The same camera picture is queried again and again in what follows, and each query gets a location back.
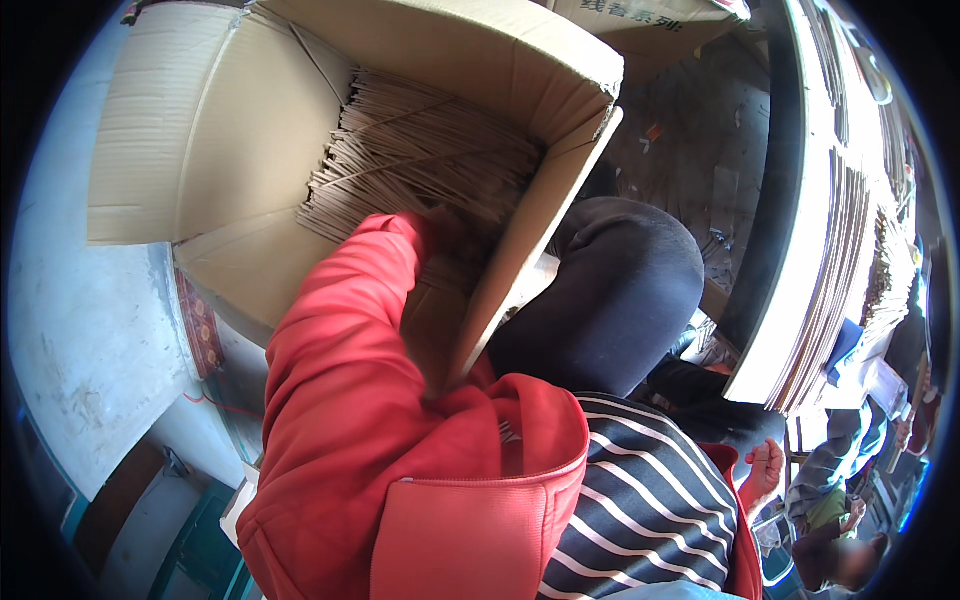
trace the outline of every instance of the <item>person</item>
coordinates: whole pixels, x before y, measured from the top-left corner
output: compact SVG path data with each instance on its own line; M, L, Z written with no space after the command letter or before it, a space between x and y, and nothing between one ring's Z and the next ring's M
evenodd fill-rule
M553 283L461 387L424 400L400 317L454 230L443 210L370 217L277 328L259 488L237 524L266 596L599 598L650 584L759 600L750 523L779 487L780 447L750 448L738 489L734 448L623 399L702 294L689 232L646 204L575 204Z
M709 371L668 353L647 375L647 388L670 402L672 410L668 416L698 444L728 445L740 455L748 454L768 438L783 444L786 418L764 409L761 404L730 402L724 398L723 390L729 379L729 375ZM743 481L749 474L750 466L743 461L733 468L734 481Z
M886 433L886 414L870 397L859 410L829 411L827 440L810 453L787 490L787 516L800 536L793 560L810 591L830 586L858 591L879 567L889 538L881 533L857 539L867 505L847 493L845 482L879 453Z

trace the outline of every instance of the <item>black and white striped shirt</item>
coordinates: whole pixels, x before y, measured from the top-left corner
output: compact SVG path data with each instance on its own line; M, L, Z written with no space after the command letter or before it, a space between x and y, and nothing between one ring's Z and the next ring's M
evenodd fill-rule
M538 598L586 600L686 579L723 589L736 500L710 458L661 413L579 397L587 474Z

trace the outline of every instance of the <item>open cardboard box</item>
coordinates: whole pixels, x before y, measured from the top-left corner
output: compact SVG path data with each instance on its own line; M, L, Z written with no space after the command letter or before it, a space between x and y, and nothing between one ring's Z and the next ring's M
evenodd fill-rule
M171 3L133 27L91 172L90 244L172 241L266 345L335 245L294 221L363 65L463 98L549 147L472 298L418 286L401 334L432 392L462 378L616 128L623 59L526 0Z

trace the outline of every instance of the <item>red cable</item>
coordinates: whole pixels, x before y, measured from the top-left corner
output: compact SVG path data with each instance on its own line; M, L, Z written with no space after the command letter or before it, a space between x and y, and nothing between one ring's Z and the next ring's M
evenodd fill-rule
M258 418L258 419L260 419L260 420L263 420L263 415L259 415L259 414L255 413L254 411L249 411L249 410L246 410L246 409L244 409L244 408L237 408L237 407L235 407L235 406L226 406L226 404L221 404L220 402L214 402L212 399L210 399L209 396L206 395L206 392L204 392L204 395L203 395L203 396L200 396L199 398L192 398L192 397L188 396L188 395L186 394L186 392L184 392L184 393L183 393L183 397L185 397L186 399L190 400L190 401L193 402L194 404L200 404L201 402L203 402L204 400L206 400L206 401L209 402L210 404L213 404L214 406L217 406L217 407L219 407L219 408L222 408L222 409L224 409L225 411L233 411L234 413L240 413L240 414L242 414L242 415L250 415L251 417L256 417L256 418Z

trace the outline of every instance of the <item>black pants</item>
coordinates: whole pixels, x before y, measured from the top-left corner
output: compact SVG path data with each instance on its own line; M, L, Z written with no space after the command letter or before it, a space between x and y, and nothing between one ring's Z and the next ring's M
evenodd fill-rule
M726 444L736 448L740 461L733 478L745 477L750 467L743 457L767 438L783 443L786 419L761 404L730 402L723 397L728 375L707 371L672 355L663 357L647 376L647 385L674 407L668 417L694 442Z
M660 362L704 290L703 259L679 221L648 204L593 198L570 208L553 244L557 278L487 345L497 376L520 372L573 393L625 398L650 375L651 387L679 407L670 418L695 442L729 444L742 457L771 435L768 421L780 424L782 441L782 417L720 396L713 376L724 375L681 361L705 374L685 388L673 376L684 367Z

